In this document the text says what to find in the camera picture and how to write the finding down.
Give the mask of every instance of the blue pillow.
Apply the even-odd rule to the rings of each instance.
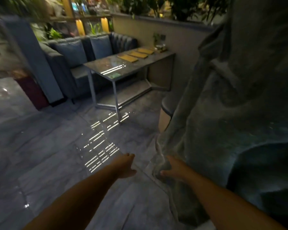
[[[58,43],[56,50],[65,57],[70,68],[77,67],[88,61],[80,40]]]
[[[91,38],[91,44],[96,59],[113,55],[112,46],[108,35]]]

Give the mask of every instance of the forearm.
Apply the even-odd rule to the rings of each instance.
[[[85,229],[117,178],[111,165],[104,167],[58,197],[24,230]]]
[[[252,204],[195,171],[190,171],[187,177],[186,182],[218,230],[285,229]]]

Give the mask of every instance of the beige wall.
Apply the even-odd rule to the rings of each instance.
[[[169,50],[176,52],[172,77],[172,89],[181,87],[189,76],[199,57],[198,46],[209,34],[209,30],[192,29],[169,23],[113,16],[114,31],[138,40],[140,46],[153,46],[153,34],[164,34]]]

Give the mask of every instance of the person's right arm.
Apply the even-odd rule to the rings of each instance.
[[[172,169],[161,175],[188,184],[218,230],[285,230],[281,224],[233,192],[196,173],[183,161],[167,156]]]

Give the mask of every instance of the table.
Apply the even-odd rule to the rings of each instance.
[[[122,54],[129,54],[129,52],[134,51],[134,50],[136,49],[123,52]],[[112,82],[114,97],[115,97],[115,105],[97,103],[96,93],[95,93],[94,84],[93,84],[93,77],[92,77],[93,73],[90,73],[88,75],[88,80],[89,80],[90,89],[92,93],[92,99],[93,99],[93,103],[95,107],[115,110],[117,113],[118,121],[120,122],[121,116],[119,113],[119,109],[123,107],[125,104],[131,102],[132,100],[135,100],[136,98],[144,95],[146,92],[150,91],[154,87],[147,80],[147,72],[148,72],[148,69],[147,69],[145,81],[148,83],[149,88],[142,91],[141,93],[138,93],[132,97],[129,97],[127,100],[124,100],[121,103],[118,103],[115,82],[123,79],[124,77],[130,76],[138,72],[141,69],[148,68],[148,66],[160,60],[164,60],[169,57],[172,57],[174,59],[175,53],[170,52],[170,51],[165,51],[163,53],[154,52],[154,54],[148,55],[148,57],[144,59],[138,58],[138,61],[133,62],[133,63],[123,60],[117,56],[118,54],[108,56],[102,59],[94,60],[94,61],[85,63],[84,66],[88,67],[93,73],[98,74]]]

